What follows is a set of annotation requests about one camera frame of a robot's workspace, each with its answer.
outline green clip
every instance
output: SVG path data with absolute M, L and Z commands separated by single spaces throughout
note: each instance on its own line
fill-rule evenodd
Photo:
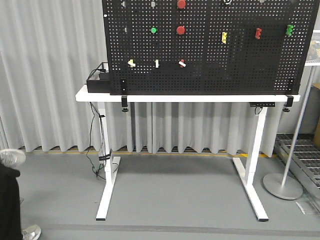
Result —
M 151 28 L 151 32 L 152 32 L 153 34 L 155 34 L 155 33 L 157 32 L 157 29 L 156 29 L 155 27 L 153 27 L 153 28 Z
M 291 36 L 292 32 L 294 31 L 294 27 L 295 26 L 293 26 L 293 25 L 288 25 L 287 28 L 286 28 L 285 34 L 288 35 L 288 36 Z

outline white metal frame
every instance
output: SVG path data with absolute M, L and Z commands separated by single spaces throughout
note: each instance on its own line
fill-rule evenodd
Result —
M 300 95 L 293 96 L 294 102 L 300 100 Z M 87 86 L 84 85 L 75 95 L 78 102 L 98 102 L 98 110 L 101 115 L 106 116 L 105 102 L 121 102 L 120 95 L 110 95 L 109 93 L 88 93 Z M 285 95 L 128 95 L 127 101 L 130 103 L 248 103 L 248 102 L 286 102 Z M 267 107 L 264 107 L 259 115 L 254 117 L 252 133 L 249 143 L 248 157 L 246 165 L 242 164 L 240 158 L 233 157 L 233 162 L 238 171 L 242 184 L 246 190 L 248 198 L 252 204 L 255 214 L 259 221 L 265 222 L 269 218 L 266 211 L 253 187 L 253 180 L 258 163 L 259 150 L 264 131 Z M 104 142 L 106 152 L 109 152 L 107 119 L 102 118 L 104 131 Z M 106 220 L 113 188 L 115 185 L 118 167 L 120 164 L 119 156 L 111 156 L 105 163 L 105 187 L 100 201 L 96 220 Z

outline yellow strip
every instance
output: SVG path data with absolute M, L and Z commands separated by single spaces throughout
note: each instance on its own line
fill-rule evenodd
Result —
M 247 158 L 247 153 L 240 153 L 237 155 L 231 155 L 228 153 L 178 153 L 178 152 L 158 152 L 158 153 L 149 153 L 149 152 L 127 152 L 127 151 L 113 151 L 114 155 L 158 155 L 158 156 L 196 156 L 196 157 L 232 157 L 232 158 Z M 86 154 L 86 151 L 41 151 L 34 150 L 31 154 Z M 89 151 L 88 155 L 98 154 L 97 151 Z M 265 154 L 259 154 L 259 158 L 268 158 Z

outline shoe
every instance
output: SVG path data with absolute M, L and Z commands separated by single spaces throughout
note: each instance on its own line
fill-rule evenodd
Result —
M 32 225 L 22 231 L 23 240 L 37 240 L 40 237 L 41 228 L 38 225 Z
M 25 152 L 19 149 L 0 150 L 0 163 L 8 168 L 16 168 L 26 161 Z

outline black pants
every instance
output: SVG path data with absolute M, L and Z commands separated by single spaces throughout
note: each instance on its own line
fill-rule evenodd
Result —
M 0 240 L 22 240 L 18 170 L 0 163 Z

